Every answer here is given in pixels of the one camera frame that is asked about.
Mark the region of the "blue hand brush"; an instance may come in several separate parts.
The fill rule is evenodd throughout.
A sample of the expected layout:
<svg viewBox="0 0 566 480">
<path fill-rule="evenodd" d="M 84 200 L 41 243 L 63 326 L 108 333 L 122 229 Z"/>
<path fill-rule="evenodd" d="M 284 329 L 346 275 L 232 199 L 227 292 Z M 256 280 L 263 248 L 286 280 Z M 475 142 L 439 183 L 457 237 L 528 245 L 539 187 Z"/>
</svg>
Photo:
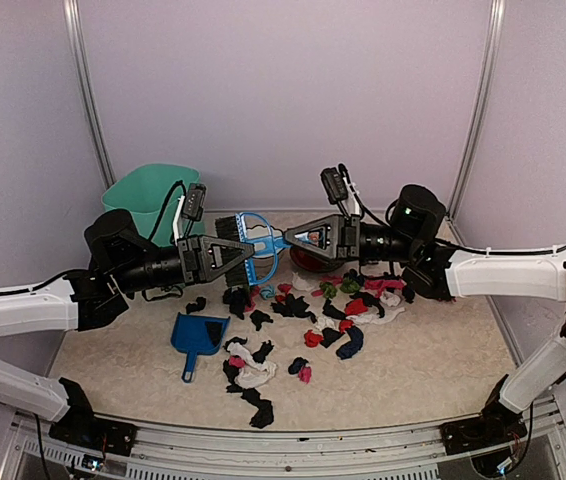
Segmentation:
<svg viewBox="0 0 566 480">
<path fill-rule="evenodd" d="M 283 233 L 263 215 L 240 212 L 214 220 L 216 235 L 252 247 L 252 254 L 224 274 L 228 287 L 256 287 L 275 275 L 281 253 L 289 247 Z"/>
</svg>

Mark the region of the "blue plastic dustpan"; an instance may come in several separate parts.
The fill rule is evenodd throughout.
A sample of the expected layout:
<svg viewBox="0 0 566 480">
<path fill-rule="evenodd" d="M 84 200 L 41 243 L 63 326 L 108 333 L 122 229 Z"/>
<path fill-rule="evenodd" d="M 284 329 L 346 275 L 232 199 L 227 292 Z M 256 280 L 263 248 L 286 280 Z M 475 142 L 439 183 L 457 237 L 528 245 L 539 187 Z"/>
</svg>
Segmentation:
<svg viewBox="0 0 566 480">
<path fill-rule="evenodd" d="M 229 317 L 209 317 L 201 315 L 190 315 L 178 313 L 172 330 L 170 343 L 179 353 L 186 356 L 181 375 L 184 383 L 191 383 L 194 379 L 196 362 L 199 356 L 210 356 L 216 354 L 221 346 L 222 340 L 217 347 L 212 347 L 206 333 L 205 322 L 216 321 L 225 324 L 224 335 L 230 323 Z"/>
</svg>

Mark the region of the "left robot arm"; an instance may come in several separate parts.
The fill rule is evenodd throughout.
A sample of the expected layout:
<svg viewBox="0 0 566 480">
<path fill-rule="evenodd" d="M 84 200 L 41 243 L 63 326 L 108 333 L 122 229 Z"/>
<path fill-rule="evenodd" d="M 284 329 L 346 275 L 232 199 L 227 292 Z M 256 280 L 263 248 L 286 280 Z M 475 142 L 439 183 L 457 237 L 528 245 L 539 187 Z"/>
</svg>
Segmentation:
<svg viewBox="0 0 566 480">
<path fill-rule="evenodd" d="M 240 285 L 239 270 L 254 254 L 235 221 L 221 221 L 214 236 L 193 235 L 160 247 L 143 237 L 129 211 L 108 211 L 84 237 L 86 269 L 61 272 L 39 284 L 0 289 L 0 338 L 38 331 L 89 331 L 110 325 L 128 301 L 147 290 L 211 283 L 223 277 Z M 82 387 L 50 379 L 0 360 L 0 403 L 28 411 L 65 430 L 84 445 L 103 434 L 100 418 Z"/>
</svg>

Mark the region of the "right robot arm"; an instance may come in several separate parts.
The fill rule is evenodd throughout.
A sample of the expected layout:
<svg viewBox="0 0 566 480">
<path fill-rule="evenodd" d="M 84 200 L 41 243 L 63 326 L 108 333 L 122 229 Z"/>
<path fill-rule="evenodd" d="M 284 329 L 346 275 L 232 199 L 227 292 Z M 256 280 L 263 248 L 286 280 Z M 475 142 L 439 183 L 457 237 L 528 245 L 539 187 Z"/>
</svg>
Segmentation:
<svg viewBox="0 0 566 480">
<path fill-rule="evenodd" d="M 386 225 L 333 214 L 285 231 L 292 247 L 324 262 L 397 262 L 417 295 L 543 298 L 566 305 L 566 244 L 540 250 L 476 250 L 438 239 L 444 205 L 427 188 L 402 188 Z M 548 387 L 566 377 L 566 316 L 558 331 L 493 390 L 474 426 L 486 444 L 498 442 Z"/>
</svg>

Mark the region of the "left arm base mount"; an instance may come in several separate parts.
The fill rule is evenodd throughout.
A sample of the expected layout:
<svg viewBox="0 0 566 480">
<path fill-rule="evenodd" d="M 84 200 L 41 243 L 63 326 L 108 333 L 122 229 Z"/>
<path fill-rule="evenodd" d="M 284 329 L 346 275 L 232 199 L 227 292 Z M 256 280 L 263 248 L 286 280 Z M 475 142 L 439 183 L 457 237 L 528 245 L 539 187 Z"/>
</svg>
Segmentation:
<svg viewBox="0 0 566 480">
<path fill-rule="evenodd" d="M 51 423 L 49 436 L 103 454 L 129 457 L 137 436 L 137 426 L 96 416 L 77 382 L 61 377 L 59 383 L 68 395 L 69 410 L 58 421 Z"/>
</svg>

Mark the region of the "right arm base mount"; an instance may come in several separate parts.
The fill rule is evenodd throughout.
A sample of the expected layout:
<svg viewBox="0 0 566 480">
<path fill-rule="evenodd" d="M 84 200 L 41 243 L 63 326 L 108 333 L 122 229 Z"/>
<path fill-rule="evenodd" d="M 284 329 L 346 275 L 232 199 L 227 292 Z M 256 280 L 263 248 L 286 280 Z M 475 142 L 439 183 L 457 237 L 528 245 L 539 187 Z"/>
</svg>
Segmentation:
<svg viewBox="0 0 566 480">
<path fill-rule="evenodd" d="M 528 434 L 522 413 L 500 402 L 507 375 L 494 386 L 482 410 L 473 417 L 445 422 L 439 431 L 447 455 L 465 453 L 523 438 Z"/>
</svg>

